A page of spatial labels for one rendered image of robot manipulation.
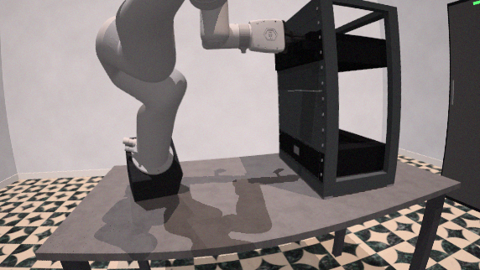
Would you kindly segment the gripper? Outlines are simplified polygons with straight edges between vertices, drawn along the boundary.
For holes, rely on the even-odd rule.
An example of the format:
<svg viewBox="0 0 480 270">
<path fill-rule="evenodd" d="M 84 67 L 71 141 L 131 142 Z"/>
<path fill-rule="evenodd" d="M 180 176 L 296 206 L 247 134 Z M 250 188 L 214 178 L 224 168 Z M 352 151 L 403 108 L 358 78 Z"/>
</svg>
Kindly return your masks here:
<svg viewBox="0 0 480 270">
<path fill-rule="evenodd" d="M 250 42 L 248 49 L 255 52 L 287 54 L 291 43 L 305 40 L 302 33 L 293 33 L 280 19 L 260 19 L 249 21 Z M 285 39 L 288 36 L 290 39 Z"/>
</svg>

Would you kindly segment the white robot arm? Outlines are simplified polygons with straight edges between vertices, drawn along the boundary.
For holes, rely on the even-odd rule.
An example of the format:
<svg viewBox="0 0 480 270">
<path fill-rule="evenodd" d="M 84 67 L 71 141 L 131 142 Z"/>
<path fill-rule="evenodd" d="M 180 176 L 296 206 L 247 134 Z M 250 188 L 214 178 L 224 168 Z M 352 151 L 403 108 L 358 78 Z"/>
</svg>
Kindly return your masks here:
<svg viewBox="0 0 480 270">
<path fill-rule="evenodd" d="M 184 1 L 125 0 L 117 15 L 97 33 L 97 58 L 110 80 L 143 103 L 137 113 L 138 143 L 136 138 L 123 138 L 123 144 L 133 145 L 125 146 L 125 151 L 132 152 L 134 165 L 146 174 L 162 174 L 173 163 L 170 143 L 187 88 L 186 78 L 175 68 L 174 18 Z M 190 3 L 200 9 L 204 49 L 240 49 L 246 53 L 249 26 L 229 24 L 227 0 Z"/>
</svg>

